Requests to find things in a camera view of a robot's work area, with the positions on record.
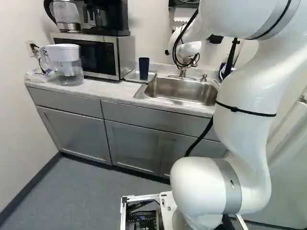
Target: floor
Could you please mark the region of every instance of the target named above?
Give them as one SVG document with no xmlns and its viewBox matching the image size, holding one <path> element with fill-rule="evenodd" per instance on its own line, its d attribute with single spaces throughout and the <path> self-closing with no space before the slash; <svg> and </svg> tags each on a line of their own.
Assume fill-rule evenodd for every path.
<svg viewBox="0 0 307 230">
<path fill-rule="evenodd" d="M 166 184 L 61 158 L 0 230 L 119 230 L 122 196 L 169 190 Z"/>
</svg>

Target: microwave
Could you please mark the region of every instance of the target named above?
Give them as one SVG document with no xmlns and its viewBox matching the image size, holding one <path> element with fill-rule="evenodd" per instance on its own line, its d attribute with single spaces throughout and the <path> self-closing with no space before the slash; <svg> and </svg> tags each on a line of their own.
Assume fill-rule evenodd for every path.
<svg viewBox="0 0 307 230">
<path fill-rule="evenodd" d="M 80 46 L 84 76 L 119 81 L 135 68 L 133 36 L 51 33 L 51 38 L 55 44 Z"/>
</svg>

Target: baseboard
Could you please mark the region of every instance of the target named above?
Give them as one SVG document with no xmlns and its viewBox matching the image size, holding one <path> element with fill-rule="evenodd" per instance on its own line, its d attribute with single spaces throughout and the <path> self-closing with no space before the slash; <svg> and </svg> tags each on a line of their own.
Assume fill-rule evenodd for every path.
<svg viewBox="0 0 307 230">
<path fill-rule="evenodd" d="M 143 173 L 143 172 L 138 172 L 138 171 L 134 171 L 134 170 L 131 170 L 131 169 L 121 168 L 121 167 L 118 167 L 118 166 L 115 166 L 115 165 L 103 164 L 103 163 L 100 163 L 100 162 L 84 159 L 82 157 L 78 157 L 78 156 L 71 155 L 71 154 L 68 154 L 68 153 L 62 152 L 61 154 L 62 154 L 63 157 L 74 160 L 74 161 L 79 161 L 79 162 L 82 162 L 82 163 L 85 163 L 85 164 L 90 164 L 90 165 L 93 165 L 93 166 L 96 166 L 96 167 L 99 167 L 99 168 L 114 170 L 114 171 L 117 171 L 117 172 L 126 173 L 126 174 L 129 174 L 129 175 L 132 175 L 132 176 L 137 176 L 137 177 L 141 177 L 141 178 L 144 178 L 144 179 L 147 179 L 147 180 L 156 181 L 156 182 L 160 182 L 160 183 L 163 183 L 163 184 L 170 185 L 169 179 L 162 178 L 162 177 L 159 177 L 159 176 L 149 175 L 149 174 L 146 174 L 146 173 Z"/>
<path fill-rule="evenodd" d="M 15 198 L 0 212 L 0 227 L 5 220 L 13 213 L 23 199 L 31 190 L 45 177 L 49 170 L 59 161 L 61 154 L 58 152 L 33 178 L 32 180 L 15 196 Z"/>
<path fill-rule="evenodd" d="M 260 222 L 255 222 L 251 221 L 248 219 L 244 220 L 245 223 L 252 224 L 252 225 L 258 225 L 258 226 L 263 226 L 267 228 L 273 228 L 273 229 L 282 229 L 282 230 L 301 230 L 301 229 L 295 229 L 295 228 L 290 228 L 290 227 L 284 227 L 284 226 L 279 226 L 279 225 L 272 225 L 272 224 L 266 224 L 266 223 L 260 223 Z"/>
</svg>

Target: sink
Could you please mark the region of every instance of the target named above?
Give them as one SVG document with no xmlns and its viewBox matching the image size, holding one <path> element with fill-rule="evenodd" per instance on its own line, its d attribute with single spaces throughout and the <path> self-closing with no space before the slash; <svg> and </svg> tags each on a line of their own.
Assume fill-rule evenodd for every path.
<svg viewBox="0 0 307 230">
<path fill-rule="evenodd" d="M 218 93 L 215 81 L 157 77 L 142 85 L 134 98 L 183 105 L 214 106 Z"/>
</svg>

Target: dark blue tumbler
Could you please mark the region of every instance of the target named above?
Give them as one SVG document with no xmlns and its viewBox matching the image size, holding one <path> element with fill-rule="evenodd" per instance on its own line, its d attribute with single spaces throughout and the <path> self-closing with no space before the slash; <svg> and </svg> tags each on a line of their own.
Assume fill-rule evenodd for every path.
<svg viewBox="0 0 307 230">
<path fill-rule="evenodd" d="M 139 58 L 139 69 L 140 69 L 140 79 L 143 81 L 148 80 L 148 69 L 149 69 L 149 58 L 140 57 Z"/>
</svg>

